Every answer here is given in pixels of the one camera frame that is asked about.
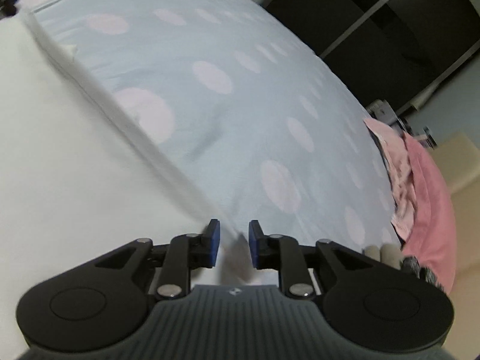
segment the light blue wall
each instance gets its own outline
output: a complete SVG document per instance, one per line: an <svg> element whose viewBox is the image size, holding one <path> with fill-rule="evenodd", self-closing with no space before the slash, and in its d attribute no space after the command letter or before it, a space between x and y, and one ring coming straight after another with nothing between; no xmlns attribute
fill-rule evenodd
<svg viewBox="0 0 480 360"><path fill-rule="evenodd" d="M470 0L480 14L480 0ZM480 55L409 118L415 132L428 126L438 143L457 131L480 148Z"/></svg>

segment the light blue bedsheet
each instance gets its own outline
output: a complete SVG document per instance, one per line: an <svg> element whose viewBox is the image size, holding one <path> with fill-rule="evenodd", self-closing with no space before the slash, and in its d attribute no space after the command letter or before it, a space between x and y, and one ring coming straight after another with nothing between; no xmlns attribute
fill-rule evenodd
<svg viewBox="0 0 480 360"><path fill-rule="evenodd" d="M22 4L239 232L258 219L304 244L398 242L365 110L250 0Z"/></svg>

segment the robotic hand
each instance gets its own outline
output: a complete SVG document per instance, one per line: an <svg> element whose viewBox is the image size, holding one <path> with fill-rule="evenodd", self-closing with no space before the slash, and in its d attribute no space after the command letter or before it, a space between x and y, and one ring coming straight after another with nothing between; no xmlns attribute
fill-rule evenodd
<svg viewBox="0 0 480 360"><path fill-rule="evenodd" d="M215 219L169 245L139 238L31 288L17 308L30 345L21 359L452 359L441 290L328 240L264 235L258 221L252 262L276 269L279 287L191 290L190 271L215 265L219 239Z"/></svg>

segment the pink pillow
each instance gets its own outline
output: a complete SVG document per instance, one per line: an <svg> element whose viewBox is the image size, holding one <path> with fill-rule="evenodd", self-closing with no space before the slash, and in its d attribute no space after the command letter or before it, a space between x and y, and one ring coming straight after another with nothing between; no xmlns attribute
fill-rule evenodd
<svg viewBox="0 0 480 360"><path fill-rule="evenodd" d="M447 293L452 289L457 258L455 215L450 192L428 152L404 135L417 196L417 211L410 237L402 252L415 256L437 275Z"/></svg>

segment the beige furniture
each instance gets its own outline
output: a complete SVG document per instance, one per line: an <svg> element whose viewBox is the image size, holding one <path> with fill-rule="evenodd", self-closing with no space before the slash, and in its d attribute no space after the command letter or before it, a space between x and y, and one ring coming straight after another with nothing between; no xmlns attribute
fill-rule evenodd
<svg viewBox="0 0 480 360"><path fill-rule="evenodd" d="M455 320L445 348L458 360L473 360L480 354L480 150L457 133L431 156L452 194L457 223Z"/></svg>

